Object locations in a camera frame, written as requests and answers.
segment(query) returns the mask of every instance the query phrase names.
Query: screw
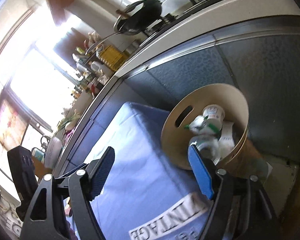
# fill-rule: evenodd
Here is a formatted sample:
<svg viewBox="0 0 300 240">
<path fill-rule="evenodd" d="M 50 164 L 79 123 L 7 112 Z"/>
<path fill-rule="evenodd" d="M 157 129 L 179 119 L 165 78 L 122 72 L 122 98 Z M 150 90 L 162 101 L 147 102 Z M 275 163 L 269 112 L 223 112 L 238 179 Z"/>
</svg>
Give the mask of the screw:
<svg viewBox="0 0 300 240">
<path fill-rule="evenodd" d="M 50 179 L 52 179 L 52 175 L 51 175 L 51 174 L 46 174 L 46 175 L 43 177 L 43 179 L 44 179 L 45 181 L 49 181 Z"/>
<path fill-rule="evenodd" d="M 84 175 L 86 173 L 86 170 L 77 170 L 77 172 L 76 172 L 76 174 L 78 175 L 78 176 L 82 176 L 82 175 Z"/>
<path fill-rule="evenodd" d="M 251 175 L 250 180 L 256 182 L 256 181 L 258 181 L 258 177 L 256 175 Z"/>
<path fill-rule="evenodd" d="M 219 175 L 221 175 L 221 176 L 223 176 L 223 175 L 226 175 L 226 170 L 224 170 L 224 169 L 218 169 L 217 170 L 217 173 L 219 174 Z"/>
</svg>

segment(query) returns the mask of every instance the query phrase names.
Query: bright window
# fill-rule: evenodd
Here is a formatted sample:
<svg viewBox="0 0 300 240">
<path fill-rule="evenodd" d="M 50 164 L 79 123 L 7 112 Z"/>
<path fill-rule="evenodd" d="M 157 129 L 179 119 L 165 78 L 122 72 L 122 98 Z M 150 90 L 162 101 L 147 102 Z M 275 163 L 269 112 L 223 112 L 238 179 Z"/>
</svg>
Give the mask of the bright window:
<svg viewBox="0 0 300 240">
<path fill-rule="evenodd" d="M 12 79 L 11 89 L 53 129 L 63 118 L 63 107 L 73 102 L 74 85 L 36 50 L 24 58 Z"/>
<path fill-rule="evenodd" d="M 44 19 L 45 11 L 42 9 L 31 14 L 10 37 L 0 53 L 0 82 L 5 85 L 14 73 L 16 66 L 21 62 L 30 45 L 35 42 L 42 33 L 40 29 L 50 26 Z"/>
</svg>

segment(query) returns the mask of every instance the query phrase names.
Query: white container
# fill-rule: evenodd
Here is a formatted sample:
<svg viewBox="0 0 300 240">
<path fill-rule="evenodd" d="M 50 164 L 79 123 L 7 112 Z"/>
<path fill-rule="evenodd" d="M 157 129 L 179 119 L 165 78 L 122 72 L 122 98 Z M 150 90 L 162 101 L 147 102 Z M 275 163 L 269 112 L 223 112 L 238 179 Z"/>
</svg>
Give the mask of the white container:
<svg viewBox="0 0 300 240">
<path fill-rule="evenodd" d="M 208 105 L 202 111 L 203 117 L 208 117 L 207 122 L 213 124 L 219 131 L 222 128 L 225 111 L 219 105 Z"/>
<path fill-rule="evenodd" d="M 112 74 L 113 74 L 113 71 L 108 68 L 106 65 L 104 64 L 101 64 L 97 61 L 94 61 L 91 63 L 91 68 L 95 71 L 95 72 L 98 72 L 100 69 L 102 70 L 102 72 L 108 77 L 108 78 L 111 78 L 112 77 Z"/>
<path fill-rule="evenodd" d="M 216 138 L 198 135 L 191 138 L 189 146 L 192 144 L 197 147 L 202 157 L 212 160 L 214 165 L 217 165 L 221 160 L 219 144 Z"/>
</svg>

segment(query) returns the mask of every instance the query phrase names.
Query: plastic bottle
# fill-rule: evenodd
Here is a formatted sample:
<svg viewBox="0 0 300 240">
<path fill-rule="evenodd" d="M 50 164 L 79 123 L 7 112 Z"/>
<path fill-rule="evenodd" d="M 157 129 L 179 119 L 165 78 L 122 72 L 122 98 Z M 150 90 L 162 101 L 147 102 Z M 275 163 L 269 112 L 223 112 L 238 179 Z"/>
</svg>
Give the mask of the plastic bottle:
<svg viewBox="0 0 300 240">
<path fill-rule="evenodd" d="M 192 144 L 196 145 L 203 158 L 212 160 L 214 165 L 217 165 L 221 160 L 219 143 L 216 138 L 207 135 L 198 135 L 191 138 L 189 146 Z"/>
<path fill-rule="evenodd" d="M 102 70 L 102 72 L 103 72 L 108 78 L 112 77 L 112 75 L 113 75 L 113 71 L 112 71 L 110 68 L 108 68 L 106 65 L 101 64 L 101 63 L 99 63 L 99 62 L 97 62 L 97 61 L 92 62 L 90 66 L 91 66 L 91 68 L 92 68 L 95 72 L 97 72 L 97 73 L 98 73 L 100 70 Z"/>
</svg>

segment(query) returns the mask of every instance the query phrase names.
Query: metal edge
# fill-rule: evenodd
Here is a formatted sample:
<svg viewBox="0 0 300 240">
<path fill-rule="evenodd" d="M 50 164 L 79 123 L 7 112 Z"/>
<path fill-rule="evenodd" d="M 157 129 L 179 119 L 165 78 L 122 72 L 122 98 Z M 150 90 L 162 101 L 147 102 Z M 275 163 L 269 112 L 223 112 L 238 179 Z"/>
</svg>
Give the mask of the metal edge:
<svg viewBox="0 0 300 240">
<path fill-rule="evenodd" d="M 126 73 L 123 78 L 131 78 L 143 71 L 169 62 L 184 55 L 233 41 L 272 36 L 300 35 L 300 16 L 273 16 L 222 27 L 186 41 L 166 52 L 146 61 L 141 66 Z"/>
<path fill-rule="evenodd" d="M 87 134 L 87 132 L 90 130 L 90 128 L 93 125 L 93 120 L 89 119 L 87 124 L 85 125 L 85 127 L 83 128 L 83 130 L 81 131 L 79 137 L 77 138 L 77 140 L 74 143 L 74 146 L 72 147 L 67 160 L 71 162 L 72 157 L 74 156 L 75 152 L 77 151 L 78 147 L 80 146 L 80 144 L 82 143 L 82 140 L 84 139 L 85 135 Z"/>
<path fill-rule="evenodd" d="M 108 91 L 102 98 L 102 101 L 98 104 L 98 107 L 91 114 L 91 119 L 93 120 L 96 119 L 97 115 L 101 112 L 102 108 L 109 101 L 110 97 L 114 94 L 114 92 L 117 90 L 117 88 L 121 85 L 122 82 L 123 82 L 122 79 L 117 78 L 117 82 L 109 90 L 107 89 Z"/>
</svg>

